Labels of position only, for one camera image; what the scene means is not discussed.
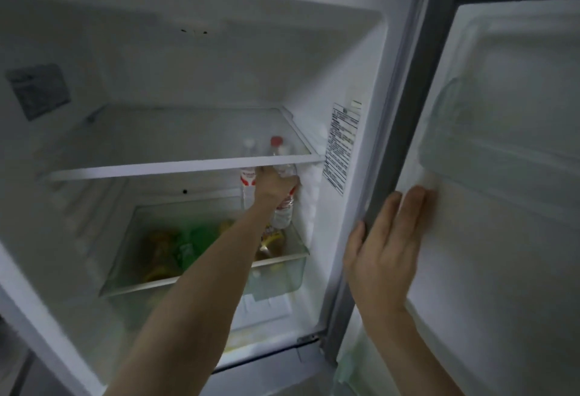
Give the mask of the clear door shelf bin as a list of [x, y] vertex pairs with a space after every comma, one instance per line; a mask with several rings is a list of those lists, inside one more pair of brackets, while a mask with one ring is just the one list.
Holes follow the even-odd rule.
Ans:
[[482, 17], [459, 39], [420, 164], [580, 230], [580, 17]]

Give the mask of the grey control panel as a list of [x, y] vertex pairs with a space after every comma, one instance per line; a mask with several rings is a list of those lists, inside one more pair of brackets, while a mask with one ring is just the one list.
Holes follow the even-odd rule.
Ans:
[[72, 100], [62, 69], [55, 63], [7, 70], [5, 78], [29, 122]]

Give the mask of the glass refrigerator shelf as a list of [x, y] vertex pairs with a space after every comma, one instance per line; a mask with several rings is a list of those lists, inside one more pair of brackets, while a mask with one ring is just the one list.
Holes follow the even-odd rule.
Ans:
[[50, 181], [91, 180], [324, 160], [277, 108], [106, 106], [39, 153]]

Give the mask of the red-capped clear plastic bottle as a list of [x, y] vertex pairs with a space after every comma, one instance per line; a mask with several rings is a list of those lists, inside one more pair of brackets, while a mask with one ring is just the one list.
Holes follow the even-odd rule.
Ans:
[[[272, 155], [275, 157], [289, 157], [294, 152], [292, 145], [286, 143], [281, 136], [272, 136], [270, 139]], [[298, 175], [295, 164], [277, 164], [274, 167], [281, 173]], [[294, 214], [294, 199], [298, 187], [292, 188], [289, 194], [279, 204], [272, 214], [271, 225], [278, 229], [286, 229], [291, 225]]]

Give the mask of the person's right forearm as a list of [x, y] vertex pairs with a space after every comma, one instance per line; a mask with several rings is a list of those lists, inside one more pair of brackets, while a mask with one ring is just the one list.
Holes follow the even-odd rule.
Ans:
[[465, 396], [405, 307], [359, 306], [363, 326], [401, 396]]

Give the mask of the white refrigerator body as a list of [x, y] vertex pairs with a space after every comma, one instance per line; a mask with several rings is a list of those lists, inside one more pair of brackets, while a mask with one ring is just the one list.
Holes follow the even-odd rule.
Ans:
[[[101, 396], [147, 319], [131, 327], [99, 295], [136, 207], [236, 197], [243, 212], [242, 167], [50, 181], [39, 153], [106, 106], [277, 108], [325, 160], [333, 104], [358, 101], [344, 195], [324, 178], [324, 160], [295, 164], [291, 225], [310, 254], [301, 287], [273, 307], [244, 310], [242, 297], [219, 368], [317, 340], [414, 4], [0, 0], [0, 314], [66, 389]], [[29, 122], [5, 72], [50, 63], [72, 100]]]

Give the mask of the person's right hand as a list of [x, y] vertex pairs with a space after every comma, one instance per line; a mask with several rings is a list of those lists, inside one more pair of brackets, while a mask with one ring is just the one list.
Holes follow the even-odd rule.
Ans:
[[360, 305], [405, 307], [417, 271], [421, 243], [437, 197], [434, 190], [427, 189], [424, 231], [420, 241], [411, 242], [408, 246], [395, 246], [395, 218], [405, 195], [395, 191], [385, 199], [373, 225], [369, 231], [366, 230], [364, 264], [346, 274], [358, 310]]

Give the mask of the yellow and red food packet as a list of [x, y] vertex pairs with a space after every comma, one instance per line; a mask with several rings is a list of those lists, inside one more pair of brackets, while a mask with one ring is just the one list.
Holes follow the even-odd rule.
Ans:
[[255, 261], [274, 259], [284, 255], [286, 236], [284, 230], [268, 225], [262, 234]]

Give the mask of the clear crisper drawer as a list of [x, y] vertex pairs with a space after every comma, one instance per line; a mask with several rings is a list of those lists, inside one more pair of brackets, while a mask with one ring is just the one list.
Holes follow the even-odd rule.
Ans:
[[[137, 206], [100, 290], [100, 297], [116, 305], [129, 325], [136, 327], [179, 278], [142, 282], [146, 263], [142, 244], [146, 235], [164, 229], [177, 230], [180, 235], [199, 224], [215, 224], [221, 235], [240, 215], [240, 203], [236, 197]], [[271, 301], [274, 297], [293, 293], [301, 287], [310, 254], [293, 225], [284, 232], [286, 247], [283, 256], [253, 260], [243, 290], [244, 310], [249, 309], [250, 302], [264, 300], [273, 307]]]

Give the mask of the white printed label sticker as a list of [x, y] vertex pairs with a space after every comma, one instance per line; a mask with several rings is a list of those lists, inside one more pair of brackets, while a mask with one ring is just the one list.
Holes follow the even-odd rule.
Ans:
[[323, 165], [324, 178], [341, 196], [344, 195], [361, 118], [359, 102], [352, 100], [351, 103], [354, 106], [337, 103], [332, 106]]

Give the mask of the person's left hand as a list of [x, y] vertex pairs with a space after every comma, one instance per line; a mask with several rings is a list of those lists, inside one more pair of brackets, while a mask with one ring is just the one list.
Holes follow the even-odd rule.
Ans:
[[281, 176], [273, 166], [255, 169], [255, 194], [251, 210], [273, 212], [300, 185], [296, 174]]

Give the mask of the person's left forearm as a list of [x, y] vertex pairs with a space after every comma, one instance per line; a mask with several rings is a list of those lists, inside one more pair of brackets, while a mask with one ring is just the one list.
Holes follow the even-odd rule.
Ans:
[[261, 236], [279, 204], [254, 204], [165, 295], [104, 396], [199, 396], [226, 347]]

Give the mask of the white-capped clear plastic bottle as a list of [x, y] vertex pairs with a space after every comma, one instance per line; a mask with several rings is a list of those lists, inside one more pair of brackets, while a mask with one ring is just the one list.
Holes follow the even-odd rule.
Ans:
[[[257, 153], [256, 140], [247, 138], [243, 141], [242, 158], [253, 158]], [[256, 166], [250, 165], [240, 169], [241, 202], [244, 210], [250, 209], [255, 201]]]

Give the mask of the white refrigerator door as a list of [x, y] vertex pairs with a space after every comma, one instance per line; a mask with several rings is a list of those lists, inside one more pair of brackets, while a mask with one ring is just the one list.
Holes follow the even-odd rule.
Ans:
[[422, 0], [365, 205], [437, 192], [408, 296], [417, 328], [466, 395], [580, 396], [580, 230], [428, 171], [419, 146], [459, 39], [482, 17], [570, 14], [580, 0]]

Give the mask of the green food packet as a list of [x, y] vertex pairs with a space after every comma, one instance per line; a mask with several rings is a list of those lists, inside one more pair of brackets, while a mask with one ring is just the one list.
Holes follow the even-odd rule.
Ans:
[[186, 271], [219, 237], [215, 224], [199, 224], [183, 231], [176, 240], [175, 259], [178, 267]]

